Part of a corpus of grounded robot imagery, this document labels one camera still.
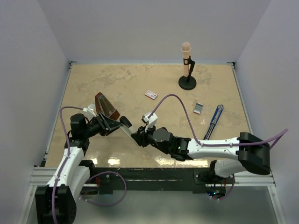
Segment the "blue stapler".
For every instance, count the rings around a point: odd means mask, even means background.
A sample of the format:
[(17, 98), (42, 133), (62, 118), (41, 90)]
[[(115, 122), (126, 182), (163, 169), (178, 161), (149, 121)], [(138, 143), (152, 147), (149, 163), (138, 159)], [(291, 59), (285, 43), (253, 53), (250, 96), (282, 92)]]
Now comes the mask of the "blue stapler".
[(213, 114), (213, 117), (212, 117), (212, 119), (210, 121), (209, 128), (208, 128), (207, 133), (204, 136), (203, 140), (209, 140), (210, 139), (210, 137), (211, 137), (211, 135), (213, 133), (213, 130), (214, 130), (215, 126), (217, 125), (217, 122), (218, 122), (218, 120), (219, 120), (219, 118), (220, 118), (220, 116), (221, 116), (221, 114), (223, 112), (223, 109), (224, 109), (223, 105), (218, 105), (216, 107), (216, 110), (215, 110), (215, 112)]

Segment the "grey stapler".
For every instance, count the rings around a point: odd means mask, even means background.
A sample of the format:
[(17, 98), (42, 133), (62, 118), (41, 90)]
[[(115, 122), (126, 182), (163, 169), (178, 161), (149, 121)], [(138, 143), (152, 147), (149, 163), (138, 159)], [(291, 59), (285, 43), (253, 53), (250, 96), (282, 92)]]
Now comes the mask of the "grey stapler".
[(122, 123), (120, 129), (137, 145), (137, 142), (131, 137), (131, 134), (136, 132), (131, 122), (125, 116), (120, 117), (120, 122)]

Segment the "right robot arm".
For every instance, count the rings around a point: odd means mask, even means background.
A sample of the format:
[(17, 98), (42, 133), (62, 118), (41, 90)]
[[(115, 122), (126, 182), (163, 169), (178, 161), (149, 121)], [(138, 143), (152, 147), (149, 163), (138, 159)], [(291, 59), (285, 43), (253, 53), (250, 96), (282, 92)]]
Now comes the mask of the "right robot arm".
[(141, 126), (131, 137), (137, 145), (151, 145), (177, 161), (214, 158), (209, 171), (203, 175), (213, 183), (243, 171), (270, 174), (270, 145), (247, 132), (226, 140), (196, 140), (174, 136), (164, 127)]

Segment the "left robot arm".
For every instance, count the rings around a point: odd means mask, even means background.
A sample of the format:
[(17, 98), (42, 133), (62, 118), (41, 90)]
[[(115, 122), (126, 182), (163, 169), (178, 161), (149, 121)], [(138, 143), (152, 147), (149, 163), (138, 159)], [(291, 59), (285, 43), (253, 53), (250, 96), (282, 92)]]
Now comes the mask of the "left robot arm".
[(37, 221), (40, 224), (72, 224), (77, 213), (76, 201), (85, 183), (96, 180), (92, 161), (84, 160), (89, 139), (107, 136), (122, 126), (100, 113), (88, 119), (77, 113), (70, 118), (64, 154), (52, 178), (35, 192)]

